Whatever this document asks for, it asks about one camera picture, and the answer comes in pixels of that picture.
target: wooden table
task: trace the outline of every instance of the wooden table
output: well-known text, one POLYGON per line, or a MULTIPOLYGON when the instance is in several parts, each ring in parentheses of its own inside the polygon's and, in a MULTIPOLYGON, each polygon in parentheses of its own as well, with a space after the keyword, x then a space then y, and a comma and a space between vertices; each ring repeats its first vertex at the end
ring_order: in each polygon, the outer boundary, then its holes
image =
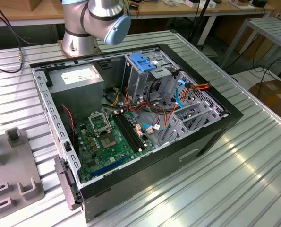
MULTIPOLYGON (((6 7, 1 7, 1 9, 13 26, 64 23, 63 9, 59 0, 43 0, 32 12, 6 7)), ((196 10, 197 8, 191 8, 185 4, 168 6, 161 1, 158 3, 142 2, 139 4, 138 19, 194 17, 196 10)), ((209 16, 209 19, 200 37, 198 45, 202 45, 204 43, 217 16, 263 14, 263 17, 268 17, 273 10, 274 8, 268 4, 264 8, 241 10, 230 4, 228 0, 222 0, 222 3, 217 4, 215 8, 206 10, 204 16, 209 16)), ((132 19, 137 17, 137 13, 134 10, 131 10, 131 15, 132 19)), ((2 21, 0 21, 0 26, 5 26, 2 21)))

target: expansion slot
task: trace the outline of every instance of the expansion slot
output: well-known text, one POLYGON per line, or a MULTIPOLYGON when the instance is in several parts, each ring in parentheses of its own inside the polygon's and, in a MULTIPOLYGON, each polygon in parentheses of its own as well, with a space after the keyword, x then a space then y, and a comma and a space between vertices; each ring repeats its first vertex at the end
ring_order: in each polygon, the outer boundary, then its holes
POLYGON ((125 160, 127 156, 124 156, 123 158, 121 158, 120 160, 116 161, 116 162, 113 162, 111 163, 110 165, 107 165, 99 170, 96 170, 94 171, 93 173, 91 173, 91 177, 94 177, 94 176, 97 176, 97 175, 100 175, 100 174, 103 174, 115 167, 118 167, 119 165, 121 165, 123 163, 123 161, 125 160))
POLYGON ((117 115, 113 119, 134 152, 139 152, 139 149, 145 148, 124 115, 117 115))

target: motherboard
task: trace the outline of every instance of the motherboard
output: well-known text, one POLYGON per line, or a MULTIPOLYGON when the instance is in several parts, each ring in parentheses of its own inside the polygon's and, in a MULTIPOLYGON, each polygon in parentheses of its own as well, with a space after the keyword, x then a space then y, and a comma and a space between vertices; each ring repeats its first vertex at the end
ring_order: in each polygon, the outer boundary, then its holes
POLYGON ((154 150, 130 111, 92 114, 76 126, 81 183, 154 150))

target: aluminum table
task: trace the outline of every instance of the aluminum table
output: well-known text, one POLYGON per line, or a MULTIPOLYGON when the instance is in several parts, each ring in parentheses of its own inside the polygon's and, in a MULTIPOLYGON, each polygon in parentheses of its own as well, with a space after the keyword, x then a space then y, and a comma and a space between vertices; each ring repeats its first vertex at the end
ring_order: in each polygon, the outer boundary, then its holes
MULTIPOLYGON (((212 149, 172 175, 94 219, 108 226, 281 226, 281 119, 241 88, 179 34, 129 35, 103 52, 168 44, 231 101, 244 117, 212 149)), ((45 197, 0 220, 7 226, 85 226, 81 209, 70 211, 54 170, 58 155, 28 64, 64 58, 57 44, 23 49, 15 75, 0 72, 0 134, 27 131, 45 197)), ((18 49, 0 51, 0 66, 17 68, 18 49)))
MULTIPOLYGON (((223 58, 223 62, 221 63, 222 68, 225 66, 231 53, 234 51, 239 40, 242 38, 243 34, 246 32, 248 28, 252 28, 254 31, 252 32, 251 36, 244 44, 240 52, 243 52, 244 50, 247 49, 247 47, 252 43, 252 41, 254 40, 254 38, 257 36, 258 33, 263 35, 265 38, 268 38, 269 40, 273 41, 279 47, 281 47, 281 20, 275 17, 247 19, 244 21, 242 27, 240 28, 236 37, 231 43, 230 47, 226 51, 223 58)), ((277 48, 277 51, 275 51, 273 56, 276 56, 279 49, 280 48, 277 48)))

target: table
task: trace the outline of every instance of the table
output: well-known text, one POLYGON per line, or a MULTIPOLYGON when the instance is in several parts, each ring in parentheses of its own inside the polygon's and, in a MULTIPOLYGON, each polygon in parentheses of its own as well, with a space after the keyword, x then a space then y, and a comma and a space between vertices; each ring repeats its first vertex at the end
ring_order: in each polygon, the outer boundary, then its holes
MULTIPOLYGON (((166 43, 244 116, 209 152, 90 224, 281 226, 281 118, 177 33, 128 35, 118 46, 98 43, 103 52, 166 43)), ((23 52, 23 72, 0 72, 0 134, 15 126, 27 131, 46 195, 1 219, 0 226, 85 226, 80 209, 68 210, 53 166, 58 153, 28 67, 64 56, 57 44, 23 52)), ((18 49, 0 51, 0 66, 17 68, 17 54, 18 49)))
MULTIPOLYGON (((5 16, 11 21, 13 26, 23 25, 43 25, 43 24, 63 24, 64 15, 61 2, 59 0, 43 0, 32 12, 21 11, 18 9, 1 8, 5 16)), ((139 19, 152 18, 173 18, 173 17, 194 17, 197 8, 191 8, 185 4, 177 6, 168 6, 163 2, 143 2, 139 4, 139 19)), ((244 14, 263 14, 263 17, 269 17, 274 10, 272 6, 267 4, 264 8, 241 10, 223 0, 221 4, 217 4, 215 8, 206 10, 205 16, 209 16, 207 24, 199 39, 198 45, 203 45, 208 33, 217 16, 224 15, 244 15, 244 14)), ((136 12, 131 11, 132 19, 136 18, 136 12)))
POLYGON ((236 37, 234 38, 233 42, 231 43, 230 47, 227 49, 223 62, 221 63, 221 67, 223 68, 228 61, 231 53, 234 51, 235 47, 237 46, 239 40, 242 38, 243 34, 248 28, 252 28, 254 31, 252 32, 251 36, 247 40, 247 42, 242 47, 243 50, 246 50, 246 48, 252 43, 253 39, 257 36, 257 34, 263 35, 265 38, 268 38, 269 40, 273 41, 275 44, 277 44, 279 47, 276 49, 276 51, 272 54, 273 57, 276 57, 278 54, 278 51, 281 47, 281 20, 278 18, 257 18, 257 19, 247 19, 244 21, 242 27, 238 31, 236 37))

